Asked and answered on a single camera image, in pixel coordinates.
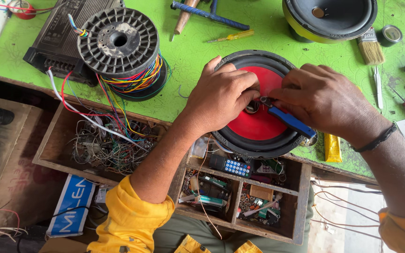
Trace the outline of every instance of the brush bristles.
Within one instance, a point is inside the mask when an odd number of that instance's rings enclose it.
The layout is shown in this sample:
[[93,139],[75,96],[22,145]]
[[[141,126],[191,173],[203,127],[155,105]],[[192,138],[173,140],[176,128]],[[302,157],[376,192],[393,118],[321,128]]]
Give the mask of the brush bristles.
[[367,65],[378,65],[385,62],[381,45],[377,41],[363,41],[359,43],[359,49]]

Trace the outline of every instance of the remote control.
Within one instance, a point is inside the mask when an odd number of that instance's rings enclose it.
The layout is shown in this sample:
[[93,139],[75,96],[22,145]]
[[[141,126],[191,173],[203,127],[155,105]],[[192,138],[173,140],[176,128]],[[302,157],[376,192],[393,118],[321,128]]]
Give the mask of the remote control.
[[237,162],[216,154],[213,154],[210,157],[209,167],[245,178],[250,178],[252,173],[251,167],[248,164]]

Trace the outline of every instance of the wooden handle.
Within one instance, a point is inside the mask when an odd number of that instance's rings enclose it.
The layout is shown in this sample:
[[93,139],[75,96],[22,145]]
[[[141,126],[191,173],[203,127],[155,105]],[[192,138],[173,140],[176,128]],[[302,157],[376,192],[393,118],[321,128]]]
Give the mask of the wooden handle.
[[[199,0],[185,0],[184,4],[192,7],[198,5]],[[188,19],[190,18],[191,13],[181,10],[179,14],[179,19],[175,27],[175,34],[180,34],[187,24]]]

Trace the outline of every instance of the yellow shirt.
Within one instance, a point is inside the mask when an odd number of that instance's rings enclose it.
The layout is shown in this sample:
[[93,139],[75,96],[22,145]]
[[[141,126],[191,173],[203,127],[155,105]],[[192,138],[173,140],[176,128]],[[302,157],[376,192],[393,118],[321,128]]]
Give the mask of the yellow shirt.
[[[126,246],[128,252],[150,253],[154,251],[153,233],[163,226],[173,214],[175,205],[167,196],[161,204],[151,204],[140,200],[132,189],[129,176],[110,190],[106,196],[109,208],[107,220],[98,226],[97,242],[88,245],[92,253],[117,253],[120,246]],[[405,253],[405,218],[396,217],[386,211],[380,211],[379,233],[392,250]],[[176,252],[199,253],[200,244],[187,235]],[[245,242],[235,253],[262,253],[252,242]]]

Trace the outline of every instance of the yellow tube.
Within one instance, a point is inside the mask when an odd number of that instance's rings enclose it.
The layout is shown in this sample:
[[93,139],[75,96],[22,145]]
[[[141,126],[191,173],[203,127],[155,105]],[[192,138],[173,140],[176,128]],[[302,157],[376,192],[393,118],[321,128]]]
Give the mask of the yellow tube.
[[324,156],[326,162],[342,163],[340,138],[335,135],[324,134]]

